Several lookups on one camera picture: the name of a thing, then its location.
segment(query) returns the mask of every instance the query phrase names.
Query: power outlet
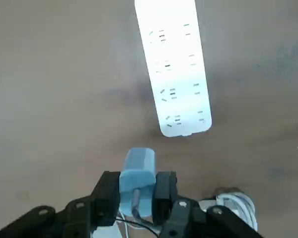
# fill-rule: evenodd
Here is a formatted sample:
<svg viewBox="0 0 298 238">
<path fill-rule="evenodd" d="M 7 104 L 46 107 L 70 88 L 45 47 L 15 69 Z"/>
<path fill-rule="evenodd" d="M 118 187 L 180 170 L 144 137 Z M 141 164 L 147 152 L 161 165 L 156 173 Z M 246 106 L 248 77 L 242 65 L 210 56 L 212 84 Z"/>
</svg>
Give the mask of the power outlet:
<svg viewBox="0 0 298 238">
<path fill-rule="evenodd" d="M 194 0 L 135 0 L 135 8 L 162 133 L 208 130 L 212 117 Z"/>
</svg>

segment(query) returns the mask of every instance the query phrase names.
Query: table surface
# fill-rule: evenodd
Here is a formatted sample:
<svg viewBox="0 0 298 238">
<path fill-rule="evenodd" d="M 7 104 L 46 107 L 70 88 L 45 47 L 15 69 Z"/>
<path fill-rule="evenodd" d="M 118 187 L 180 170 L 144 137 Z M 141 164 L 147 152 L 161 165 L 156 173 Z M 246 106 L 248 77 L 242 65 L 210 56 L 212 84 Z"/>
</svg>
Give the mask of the table surface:
<svg viewBox="0 0 298 238">
<path fill-rule="evenodd" d="M 213 126 L 167 138 L 132 0 L 0 0 L 0 228 L 145 146 L 181 194 L 239 187 L 264 236 L 298 237 L 298 0 L 196 6 Z"/>
</svg>

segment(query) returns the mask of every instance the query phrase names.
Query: brown tabletop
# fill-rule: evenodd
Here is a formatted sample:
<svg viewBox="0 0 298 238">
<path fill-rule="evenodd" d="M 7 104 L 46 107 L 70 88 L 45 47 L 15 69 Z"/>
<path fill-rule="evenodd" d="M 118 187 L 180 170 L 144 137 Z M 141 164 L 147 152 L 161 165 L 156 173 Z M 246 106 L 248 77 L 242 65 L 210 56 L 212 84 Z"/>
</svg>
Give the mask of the brown tabletop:
<svg viewBox="0 0 298 238">
<path fill-rule="evenodd" d="M 0 228 L 145 146 L 181 194 L 237 186 L 264 236 L 298 237 L 298 0 L 196 5 L 213 126 L 167 138 L 132 0 L 0 0 Z"/>
</svg>

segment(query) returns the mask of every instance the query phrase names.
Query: screw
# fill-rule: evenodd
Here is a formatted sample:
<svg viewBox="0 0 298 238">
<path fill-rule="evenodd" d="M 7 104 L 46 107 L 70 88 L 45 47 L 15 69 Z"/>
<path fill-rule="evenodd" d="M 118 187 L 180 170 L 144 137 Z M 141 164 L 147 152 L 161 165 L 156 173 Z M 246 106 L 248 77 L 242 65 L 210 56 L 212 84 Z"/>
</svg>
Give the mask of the screw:
<svg viewBox="0 0 298 238">
<path fill-rule="evenodd" d="M 215 214 L 219 214 L 219 215 L 221 215 L 223 213 L 223 211 L 220 208 L 218 208 L 218 207 L 213 208 L 213 212 Z"/>
<path fill-rule="evenodd" d="M 180 205 L 181 207 L 186 207 L 186 206 L 187 206 L 187 203 L 186 203 L 186 202 L 179 202 L 179 205 Z"/>
</svg>

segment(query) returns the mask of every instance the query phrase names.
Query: white cable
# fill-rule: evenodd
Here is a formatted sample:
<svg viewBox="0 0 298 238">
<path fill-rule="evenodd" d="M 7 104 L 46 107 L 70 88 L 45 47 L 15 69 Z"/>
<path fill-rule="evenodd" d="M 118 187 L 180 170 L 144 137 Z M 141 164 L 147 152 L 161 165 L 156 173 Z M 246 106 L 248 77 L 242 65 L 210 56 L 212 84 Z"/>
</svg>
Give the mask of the white cable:
<svg viewBox="0 0 298 238">
<path fill-rule="evenodd" d="M 121 210 L 119 210 L 120 216 L 123 220 L 126 219 L 125 215 L 122 213 Z M 126 233 L 126 238 L 129 238 L 129 232 L 128 232 L 128 227 L 135 229 L 135 230 L 144 230 L 142 227 L 135 227 L 130 223 L 125 222 L 125 233 Z"/>
<path fill-rule="evenodd" d="M 225 206 L 226 201 L 232 202 L 239 211 L 239 217 L 255 231 L 258 225 L 255 217 L 253 201 L 242 192 L 223 193 L 216 197 L 217 205 Z"/>
</svg>

